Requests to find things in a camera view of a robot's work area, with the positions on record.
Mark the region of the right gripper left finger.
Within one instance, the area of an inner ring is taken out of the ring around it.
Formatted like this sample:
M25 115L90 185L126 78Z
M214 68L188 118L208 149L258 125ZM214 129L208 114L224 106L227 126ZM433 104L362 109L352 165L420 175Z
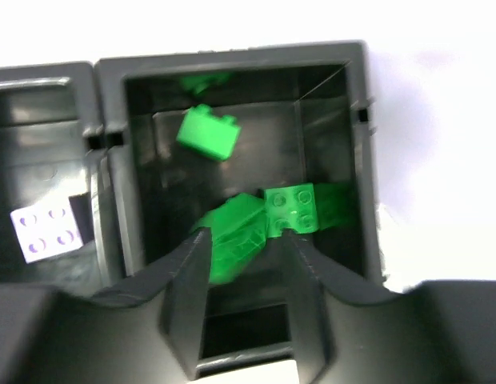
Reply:
M0 383L188 383L202 350L211 234L80 298L0 284Z

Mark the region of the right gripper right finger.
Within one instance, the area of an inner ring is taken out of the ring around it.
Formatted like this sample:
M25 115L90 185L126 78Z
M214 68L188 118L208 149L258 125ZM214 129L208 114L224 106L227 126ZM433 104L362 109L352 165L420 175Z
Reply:
M302 383L496 383L496 281L398 294L289 232L286 287Z

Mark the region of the green curved brick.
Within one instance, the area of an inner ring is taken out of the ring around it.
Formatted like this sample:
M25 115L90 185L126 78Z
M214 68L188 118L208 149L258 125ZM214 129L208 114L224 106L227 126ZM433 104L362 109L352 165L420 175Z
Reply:
M207 212L192 230L208 228L212 235L209 283L232 282L266 245L264 200L239 194Z

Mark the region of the lilac square brick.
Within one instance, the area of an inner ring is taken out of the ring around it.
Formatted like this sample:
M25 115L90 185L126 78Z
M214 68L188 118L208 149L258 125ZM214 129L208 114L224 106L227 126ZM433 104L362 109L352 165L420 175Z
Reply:
M84 246L70 200L41 200L10 212L22 255L28 264Z

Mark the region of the green square brick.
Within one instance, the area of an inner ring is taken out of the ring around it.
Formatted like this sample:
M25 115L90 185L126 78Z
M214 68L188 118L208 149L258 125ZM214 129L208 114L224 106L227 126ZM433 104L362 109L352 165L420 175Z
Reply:
M314 186L311 183L264 190L267 237L277 238L284 230L310 234L318 230Z

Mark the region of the green small brick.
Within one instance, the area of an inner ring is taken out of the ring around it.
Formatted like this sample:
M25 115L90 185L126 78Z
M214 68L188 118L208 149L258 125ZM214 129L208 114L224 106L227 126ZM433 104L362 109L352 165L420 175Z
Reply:
M211 107L198 105L188 109L176 141L200 154L224 162L237 143L241 127L234 116L216 116Z

